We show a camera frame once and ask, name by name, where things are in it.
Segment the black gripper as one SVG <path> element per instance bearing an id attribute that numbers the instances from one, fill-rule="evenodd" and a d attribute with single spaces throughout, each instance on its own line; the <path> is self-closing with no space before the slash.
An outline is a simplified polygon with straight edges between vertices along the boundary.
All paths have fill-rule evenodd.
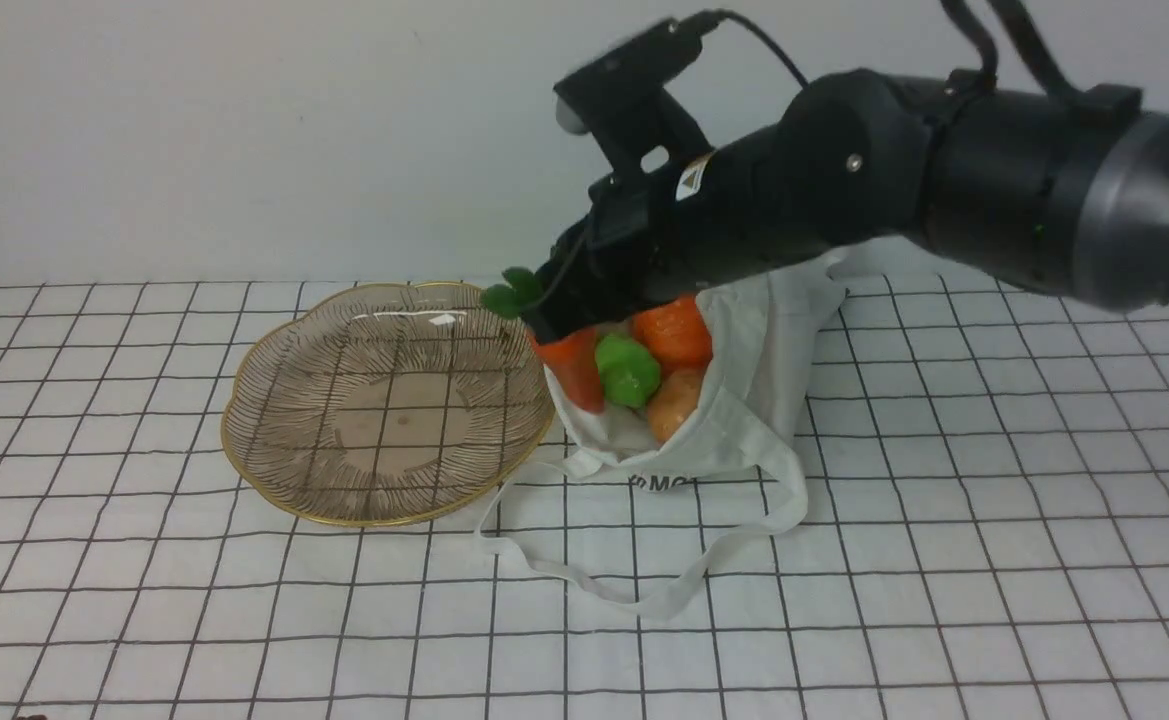
<path id="1" fill-rule="evenodd" d="M 786 188 L 779 129 L 758 129 L 635 187 L 599 191 L 537 270 L 524 320 L 556 342 L 679 297 L 805 263 L 831 249 Z"/>

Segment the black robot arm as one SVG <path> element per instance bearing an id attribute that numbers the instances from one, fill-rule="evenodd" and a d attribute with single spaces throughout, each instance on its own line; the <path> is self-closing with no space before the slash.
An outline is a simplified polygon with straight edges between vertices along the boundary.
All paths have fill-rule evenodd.
<path id="1" fill-rule="evenodd" d="M 1169 304 L 1169 115 L 959 94 L 853 70 L 781 119 L 592 191 L 520 316 L 552 342 L 676 297 L 901 236 L 1031 293 L 1127 314 Z"/>

